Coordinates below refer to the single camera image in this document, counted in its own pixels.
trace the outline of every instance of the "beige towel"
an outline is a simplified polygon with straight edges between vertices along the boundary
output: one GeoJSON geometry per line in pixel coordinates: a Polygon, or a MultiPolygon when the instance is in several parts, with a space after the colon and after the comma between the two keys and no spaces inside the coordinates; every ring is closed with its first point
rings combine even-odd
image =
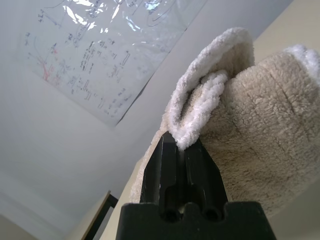
{"type": "Polygon", "coordinates": [[[297,45],[254,65],[243,28],[217,37],[177,83],[159,131],[139,161],[130,200],[161,135],[181,150],[198,137],[220,169],[232,201],[258,201],[268,217],[320,172],[320,58],[297,45]]]}

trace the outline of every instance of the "plastic sheet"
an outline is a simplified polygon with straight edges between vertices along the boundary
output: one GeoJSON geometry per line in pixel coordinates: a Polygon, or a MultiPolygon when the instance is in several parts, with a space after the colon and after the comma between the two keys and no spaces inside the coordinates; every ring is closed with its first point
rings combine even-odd
{"type": "Polygon", "coordinates": [[[28,1],[19,54],[42,79],[115,126],[205,2],[28,1]]]}

